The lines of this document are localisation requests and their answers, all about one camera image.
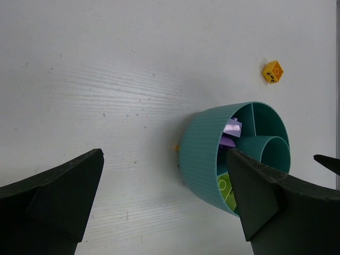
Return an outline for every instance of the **purple toy piece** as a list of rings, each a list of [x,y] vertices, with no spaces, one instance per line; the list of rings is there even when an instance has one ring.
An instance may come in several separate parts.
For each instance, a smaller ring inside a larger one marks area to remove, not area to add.
[[[224,146],[228,146],[230,148],[235,148],[236,145],[234,143],[234,141],[229,138],[229,137],[221,137],[221,140],[219,141],[220,145],[224,145]]]
[[[242,123],[237,121],[237,118],[228,120],[223,133],[232,135],[234,137],[241,137]]]

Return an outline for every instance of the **white table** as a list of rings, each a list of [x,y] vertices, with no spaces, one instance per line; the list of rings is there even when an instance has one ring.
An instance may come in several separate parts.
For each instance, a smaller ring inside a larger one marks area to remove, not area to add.
[[[335,156],[335,0],[1,1],[0,24],[0,185],[105,153],[76,254],[251,254],[177,168],[190,119],[218,105],[273,106],[291,174],[335,187],[312,159]]]

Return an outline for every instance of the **small yellow object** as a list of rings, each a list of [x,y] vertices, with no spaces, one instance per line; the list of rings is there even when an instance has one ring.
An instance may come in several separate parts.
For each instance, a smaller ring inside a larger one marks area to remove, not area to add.
[[[267,64],[262,74],[269,83],[276,83],[281,79],[283,69],[280,66],[280,63],[275,60]]]

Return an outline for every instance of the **yellow toy block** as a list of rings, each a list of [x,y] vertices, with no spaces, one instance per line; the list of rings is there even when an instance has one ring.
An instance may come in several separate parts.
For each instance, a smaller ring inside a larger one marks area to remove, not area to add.
[[[276,83],[281,79],[283,69],[280,66],[280,63],[275,60],[267,64],[262,74],[269,83]]]

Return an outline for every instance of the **ribbed plastic container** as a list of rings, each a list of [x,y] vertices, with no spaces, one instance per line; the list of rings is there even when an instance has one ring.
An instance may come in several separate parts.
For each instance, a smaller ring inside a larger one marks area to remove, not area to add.
[[[205,202],[237,215],[224,201],[217,178],[228,172],[225,162],[217,163],[219,141],[227,121],[242,122],[236,148],[249,156],[289,173],[291,157],[286,128],[268,105],[249,102],[208,109],[196,116],[181,141],[180,168],[189,189]]]

